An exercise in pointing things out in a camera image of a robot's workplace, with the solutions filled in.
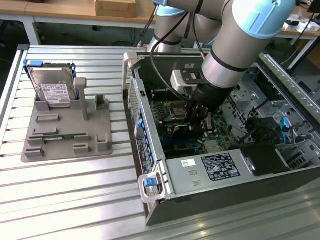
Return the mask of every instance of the motherboard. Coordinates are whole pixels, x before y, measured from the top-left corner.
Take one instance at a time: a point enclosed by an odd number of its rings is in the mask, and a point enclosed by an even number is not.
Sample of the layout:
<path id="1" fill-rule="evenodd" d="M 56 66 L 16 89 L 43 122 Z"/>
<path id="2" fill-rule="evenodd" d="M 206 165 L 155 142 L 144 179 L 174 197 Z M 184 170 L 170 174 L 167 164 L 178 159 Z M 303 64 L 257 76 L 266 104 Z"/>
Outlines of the motherboard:
<path id="1" fill-rule="evenodd" d="M 185 102 L 151 101 L 150 107 L 166 159 L 226 151 L 236 143 L 230 127 L 221 114 L 208 117 L 208 129 L 202 137 L 176 137 L 188 127 Z"/>

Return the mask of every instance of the wooden box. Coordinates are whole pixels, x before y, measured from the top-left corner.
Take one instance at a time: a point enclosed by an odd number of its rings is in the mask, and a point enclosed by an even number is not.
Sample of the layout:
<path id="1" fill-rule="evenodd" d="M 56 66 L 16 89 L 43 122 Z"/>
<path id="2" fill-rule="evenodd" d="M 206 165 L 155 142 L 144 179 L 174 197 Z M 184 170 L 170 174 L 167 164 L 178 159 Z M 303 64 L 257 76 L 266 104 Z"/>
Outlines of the wooden box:
<path id="1" fill-rule="evenodd" d="M 96 16 L 136 17 L 136 0 L 94 0 L 94 4 Z"/>

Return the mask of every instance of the aluminum profile table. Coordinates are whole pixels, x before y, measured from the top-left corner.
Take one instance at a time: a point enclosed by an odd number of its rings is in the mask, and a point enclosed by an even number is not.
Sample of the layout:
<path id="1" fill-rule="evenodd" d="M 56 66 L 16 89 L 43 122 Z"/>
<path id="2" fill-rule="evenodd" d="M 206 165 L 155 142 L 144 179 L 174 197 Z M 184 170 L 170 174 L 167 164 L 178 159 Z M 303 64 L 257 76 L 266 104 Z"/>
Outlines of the aluminum profile table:
<path id="1" fill-rule="evenodd" d="M 123 53 L 132 51 L 144 50 L 31 46 L 17 51 L 0 101 L 0 239 L 320 239 L 319 179 L 294 192 L 147 227 L 122 100 Z M 35 96 L 24 59 L 74 61 L 77 76 L 88 79 L 87 98 L 108 95 L 112 155 L 21 162 Z"/>

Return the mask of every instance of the hard drive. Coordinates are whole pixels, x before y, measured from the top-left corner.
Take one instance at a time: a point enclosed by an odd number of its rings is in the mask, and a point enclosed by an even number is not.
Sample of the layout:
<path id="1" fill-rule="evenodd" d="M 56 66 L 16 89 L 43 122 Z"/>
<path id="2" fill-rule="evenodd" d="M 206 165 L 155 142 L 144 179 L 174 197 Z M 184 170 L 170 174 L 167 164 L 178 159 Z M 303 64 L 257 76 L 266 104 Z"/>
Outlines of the hard drive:
<path id="1" fill-rule="evenodd" d="M 75 68 L 74 64 L 43 64 L 42 61 L 31 61 L 24 66 L 37 100 L 46 101 L 51 108 L 66 108 L 71 100 L 78 99 L 74 87 Z"/>

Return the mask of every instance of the floor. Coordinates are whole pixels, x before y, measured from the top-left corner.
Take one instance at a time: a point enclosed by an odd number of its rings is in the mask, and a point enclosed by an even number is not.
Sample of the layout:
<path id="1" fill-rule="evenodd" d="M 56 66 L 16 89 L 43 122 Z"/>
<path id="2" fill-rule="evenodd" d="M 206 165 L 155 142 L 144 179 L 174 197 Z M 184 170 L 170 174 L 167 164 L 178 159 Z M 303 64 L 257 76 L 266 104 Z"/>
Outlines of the floor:
<path id="1" fill-rule="evenodd" d="M 129 47 L 134 43 L 140 29 L 122 28 L 122 27 L 101 27 L 99 31 L 93 31 L 91 26 L 72 25 L 72 24 L 36 24 L 41 43 L 43 45 L 69 45 L 69 46 L 124 46 Z M 145 36 L 145 43 L 149 43 L 154 34 L 149 30 Z M 12 22 L 6 28 L 0 41 L 5 43 L 5 47 L 0 45 L 0 93 L 10 71 L 11 62 L 14 59 L 19 44 L 29 44 L 24 26 L 19 22 Z M 183 40 L 182 45 L 185 48 L 192 48 L 193 42 Z M 268 45 L 266 50 L 274 59 L 280 61 L 284 52 L 291 48 L 289 41 L 283 38 L 275 38 L 274 44 Z M 291 49 L 288 57 L 294 52 Z M 283 65 L 284 68 L 290 65 L 291 61 Z M 303 75 L 320 75 L 320 70 L 307 59 L 293 73 L 293 77 Z"/>

